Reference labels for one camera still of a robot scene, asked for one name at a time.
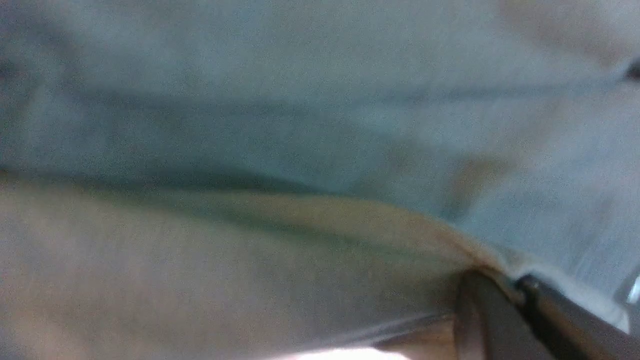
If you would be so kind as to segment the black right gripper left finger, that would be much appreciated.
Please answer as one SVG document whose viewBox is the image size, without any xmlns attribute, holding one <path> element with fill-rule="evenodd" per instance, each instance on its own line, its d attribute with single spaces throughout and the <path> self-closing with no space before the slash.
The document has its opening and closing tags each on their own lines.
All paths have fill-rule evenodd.
<svg viewBox="0 0 640 360">
<path fill-rule="evenodd" d="M 515 303 L 479 270 L 462 274 L 454 308 L 458 360 L 552 360 Z"/>
</svg>

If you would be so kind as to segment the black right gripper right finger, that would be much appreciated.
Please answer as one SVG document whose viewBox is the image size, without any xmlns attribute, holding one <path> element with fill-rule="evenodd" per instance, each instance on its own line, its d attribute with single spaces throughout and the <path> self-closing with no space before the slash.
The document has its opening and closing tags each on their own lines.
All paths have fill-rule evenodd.
<svg viewBox="0 0 640 360">
<path fill-rule="evenodd" d="M 521 313 L 557 360 L 638 360 L 639 339 L 569 300 L 539 278 L 516 285 L 525 296 Z"/>
</svg>

